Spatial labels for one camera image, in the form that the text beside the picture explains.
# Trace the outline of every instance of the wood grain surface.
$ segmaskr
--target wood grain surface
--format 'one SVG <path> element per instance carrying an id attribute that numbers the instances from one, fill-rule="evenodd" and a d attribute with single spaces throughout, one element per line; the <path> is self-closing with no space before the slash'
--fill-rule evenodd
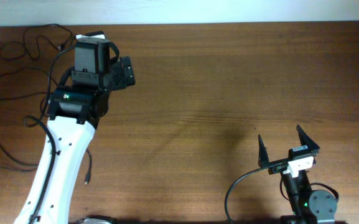
<path id="1" fill-rule="evenodd" d="M 73 26 L 103 30 L 121 55 L 130 55 L 136 85 L 113 92 L 94 140 L 93 175 L 84 185 L 84 157 L 70 221 L 91 214 L 120 220 L 223 221 L 230 184 L 257 168 L 261 134 L 272 160 L 298 146 L 296 125 L 321 147 L 311 182 L 337 189 L 337 220 L 359 223 L 359 22 L 296 22 L 168 26 Z M 21 40 L 23 27 L 0 28 L 0 46 Z M 67 33 L 45 34 L 55 44 Z M 15 55 L 19 47 L 6 49 Z M 41 58 L 0 59 L 0 73 L 23 66 L 45 70 L 56 55 L 41 41 Z M 54 77 L 73 65 L 63 56 Z M 42 91 L 46 77 L 24 71 L 0 80 L 0 96 Z M 45 134 L 25 128 L 42 96 L 0 102 L 0 142 L 13 155 L 37 162 Z M 0 151 L 0 165 L 10 161 Z M 19 214 L 35 173 L 0 169 L 0 223 Z M 279 175 L 262 172 L 232 192 L 233 218 L 291 214 Z"/>

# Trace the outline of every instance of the white wall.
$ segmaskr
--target white wall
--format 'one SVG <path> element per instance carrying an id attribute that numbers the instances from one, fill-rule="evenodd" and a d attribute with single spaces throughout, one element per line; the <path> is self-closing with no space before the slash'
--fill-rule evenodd
<path id="1" fill-rule="evenodd" d="M 359 0 L 0 0 L 0 26 L 359 20 Z"/>

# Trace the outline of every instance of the large robotic arm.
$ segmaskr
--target large robotic arm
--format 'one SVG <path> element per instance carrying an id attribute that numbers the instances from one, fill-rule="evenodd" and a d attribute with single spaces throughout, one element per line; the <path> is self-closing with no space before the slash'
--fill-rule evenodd
<path id="1" fill-rule="evenodd" d="M 63 74 L 50 98 L 47 126 L 56 153 L 47 136 L 30 194 L 15 224 L 68 223 L 78 170 L 99 119 L 108 111 L 110 93 L 135 84 L 130 58 L 119 58 L 114 43 L 99 37 L 78 39 L 75 66 Z M 110 49 L 116 54 L 113 58 Z M 65 86 L 69 77 L 72 85 Z"/>

